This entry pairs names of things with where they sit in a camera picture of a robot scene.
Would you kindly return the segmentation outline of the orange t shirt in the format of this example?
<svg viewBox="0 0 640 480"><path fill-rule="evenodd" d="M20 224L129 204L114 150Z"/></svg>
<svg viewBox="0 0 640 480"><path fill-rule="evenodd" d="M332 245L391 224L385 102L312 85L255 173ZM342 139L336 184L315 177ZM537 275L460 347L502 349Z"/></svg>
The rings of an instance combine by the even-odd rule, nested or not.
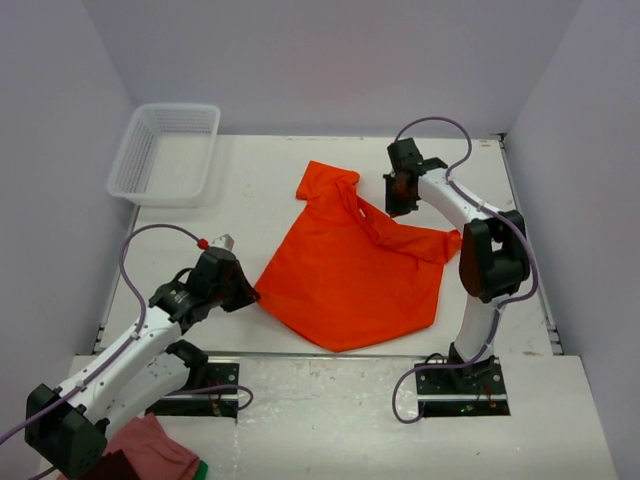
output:
<svg viewBox="0 0 640 480"><path fill-rule="evenodd" d="M402 225L362 199L358 173L312 161L305 207L256 283L260 307L334 353L429 328L456 230Z"/></svg>

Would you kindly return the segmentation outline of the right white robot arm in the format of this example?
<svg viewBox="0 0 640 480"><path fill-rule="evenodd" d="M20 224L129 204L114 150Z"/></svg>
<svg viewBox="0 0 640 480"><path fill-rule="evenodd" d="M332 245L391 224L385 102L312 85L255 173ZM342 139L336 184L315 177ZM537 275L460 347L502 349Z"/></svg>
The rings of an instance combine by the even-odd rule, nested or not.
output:
<svg viewBox="0 0 640 480"><path fill-rule="evenodd" d="M435 207L462 235L459 278L467 293L458 335L440 368L418 375L438 393L471 394L497 374L494 339L508 300L529 278L524 218L499 212L457 184L441 159L426 159L412 138L387 147L385 209L402 216L420 201Z"/></svg>

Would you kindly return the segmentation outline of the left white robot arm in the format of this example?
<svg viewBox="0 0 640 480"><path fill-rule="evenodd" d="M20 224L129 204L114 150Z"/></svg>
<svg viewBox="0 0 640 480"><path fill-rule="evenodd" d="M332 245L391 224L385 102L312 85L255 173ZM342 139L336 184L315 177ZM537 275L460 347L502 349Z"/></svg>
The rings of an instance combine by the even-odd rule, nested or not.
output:
<svg viewBox="0 0 640 480"><path fill-rule="evenodd" d="M259 295L225 247L206 248L183 273L185 280L161 285L141 317L83 370L28 395L25 442L67 478L87 474L109 440L159 400L232 390L206 382L209 358L184 335L212 309L231 313Z"/></svg>

